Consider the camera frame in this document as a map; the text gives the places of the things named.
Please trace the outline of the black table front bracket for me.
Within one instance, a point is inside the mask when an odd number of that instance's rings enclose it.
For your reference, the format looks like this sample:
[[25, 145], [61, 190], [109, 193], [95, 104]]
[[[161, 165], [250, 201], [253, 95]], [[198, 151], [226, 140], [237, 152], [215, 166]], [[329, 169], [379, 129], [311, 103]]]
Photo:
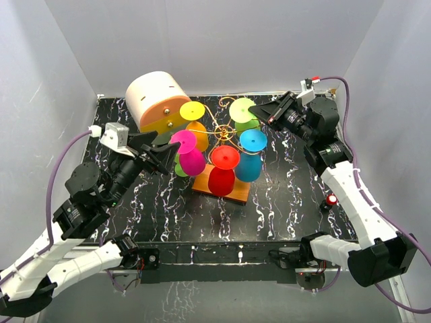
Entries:
[[275, 281], [320, 289], [334, 267], [299, 259], [298, 242], [139, 243], [137, 253], [115, 273], [133, 273], [140, 283], [177, 281]]

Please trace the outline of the orange wine glass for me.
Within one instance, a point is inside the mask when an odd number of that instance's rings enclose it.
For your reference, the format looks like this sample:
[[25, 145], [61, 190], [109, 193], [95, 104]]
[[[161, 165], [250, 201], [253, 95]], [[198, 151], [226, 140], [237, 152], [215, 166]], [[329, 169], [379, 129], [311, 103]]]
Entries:
[[205, 114], [205, 106], [200, 102], [190, 101], [180, 107], [180, 115], [189, 121], [186, 130], [191, 131], [197, 139], [196, 148], [204, 152], [209, 146], [209, 139], [206, 128], [199, 119]]

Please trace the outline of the magenta wine glass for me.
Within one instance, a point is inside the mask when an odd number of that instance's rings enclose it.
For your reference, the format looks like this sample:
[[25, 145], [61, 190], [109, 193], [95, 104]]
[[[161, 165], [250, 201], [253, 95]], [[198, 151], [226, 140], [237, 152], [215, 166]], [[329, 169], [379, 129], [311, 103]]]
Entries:
[[205, 169], [206, 162], [203, 154], [197, 148], [196, 136], [188, 130], [181, 130], [171, 137], [170, 143], [179, 143], [179, 164], [188, 176], [198, 176]]

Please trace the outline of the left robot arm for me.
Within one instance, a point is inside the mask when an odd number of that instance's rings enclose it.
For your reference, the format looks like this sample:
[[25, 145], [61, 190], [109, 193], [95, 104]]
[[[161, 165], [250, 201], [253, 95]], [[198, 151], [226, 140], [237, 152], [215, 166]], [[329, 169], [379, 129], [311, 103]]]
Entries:
[[126, 151], [112, 151], [108, 171], [92, 162], [78, 165], [65, 183], [69, 198], [52, 211], [53, 184], [61, 165], [56, 162], [46, 193], [46, 230], [1, 271], [1, 316], [5, 321], [41, 312], [66, 288], [100, 271], [133, 268], [141, 261], [139, 247], [129, 234], [67, 262], [62, 259], [109, 219], [107, 210], [119, 203], [140, 173], [168, 174], [180, 143], [152, 147], [156, 137], [155, 131], [127, 134]]

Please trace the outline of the red wine glass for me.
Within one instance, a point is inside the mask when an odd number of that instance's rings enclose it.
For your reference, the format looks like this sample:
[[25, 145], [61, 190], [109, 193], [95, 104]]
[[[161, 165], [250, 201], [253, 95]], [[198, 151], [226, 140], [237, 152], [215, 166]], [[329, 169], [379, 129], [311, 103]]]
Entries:
[[239, 164], [239, 152], [228, 145], [222, 145], [211, 153], [213, 169], [209, 174], [208, 188], [215, 196], [226, 196], [234, 189], [234, 168]]

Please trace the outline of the light green wine glass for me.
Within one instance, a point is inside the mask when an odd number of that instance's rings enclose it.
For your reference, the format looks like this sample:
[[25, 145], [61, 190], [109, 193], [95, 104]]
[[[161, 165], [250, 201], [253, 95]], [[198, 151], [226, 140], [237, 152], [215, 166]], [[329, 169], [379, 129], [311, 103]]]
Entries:
[[175, 163], [174, 171], [177, 176], [184, 178], [184, 177], [187, 177], [188, 175], [184, 172], [183, 168], [181, 167], [179, 157], [180, 155], [177, 153], [174, 158], [174, 163]]

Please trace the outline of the round mini drawer cabinet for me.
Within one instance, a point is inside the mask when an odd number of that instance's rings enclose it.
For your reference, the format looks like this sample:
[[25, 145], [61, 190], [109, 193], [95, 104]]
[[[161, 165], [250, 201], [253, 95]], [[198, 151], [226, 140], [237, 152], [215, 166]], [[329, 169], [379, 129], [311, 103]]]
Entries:
[[180, 108], [191, 99], [167, 72], [153, 71], [132, 81], [125, 101], [139, 132], [158, 132], [154, 145], [168, 143], [189, 123], [180, 115]]

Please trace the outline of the red push button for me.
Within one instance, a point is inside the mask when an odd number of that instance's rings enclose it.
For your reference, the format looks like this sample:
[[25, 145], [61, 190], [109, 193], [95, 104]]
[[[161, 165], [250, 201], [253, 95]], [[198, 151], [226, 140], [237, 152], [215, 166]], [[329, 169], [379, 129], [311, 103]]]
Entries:
[[329, 194], [320, 204], [321, 211], [330, 211], [337, 204], [337, 197], [334, 194]]

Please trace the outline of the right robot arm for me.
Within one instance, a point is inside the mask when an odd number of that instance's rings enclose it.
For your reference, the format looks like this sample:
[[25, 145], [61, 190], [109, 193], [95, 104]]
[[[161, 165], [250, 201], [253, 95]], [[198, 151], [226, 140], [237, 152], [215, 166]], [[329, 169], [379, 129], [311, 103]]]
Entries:
[[413, 237], [395, 229], [364, 199], [353, 156], [337, 136], [337, 104], [324, 97], [303, 104], [300, 96], [286, 92], [278, 100], [251, 106], [249, 112], [271, 129], [289, 130], [304, 141], [309, 166], [330, 188], [354, 227], [356, 243], [325, 232], [303, 237], [301, 261], [309, 267], [323, 260], [332, 262], [346, 268], [363, 287], [406, 273], [417, 251]]

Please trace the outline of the blue wine glass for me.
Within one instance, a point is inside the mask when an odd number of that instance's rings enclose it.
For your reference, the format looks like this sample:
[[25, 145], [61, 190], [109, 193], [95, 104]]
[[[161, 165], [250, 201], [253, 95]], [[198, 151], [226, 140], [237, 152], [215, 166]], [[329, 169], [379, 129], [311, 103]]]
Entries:
[[242, 153], [234, 172], [239, 180], [253, 182], [261, 174], [262, 161], [260, 153], [267, 146], [267, 137], [258, 129], [249, 129], [240, 135], [240, 146]]

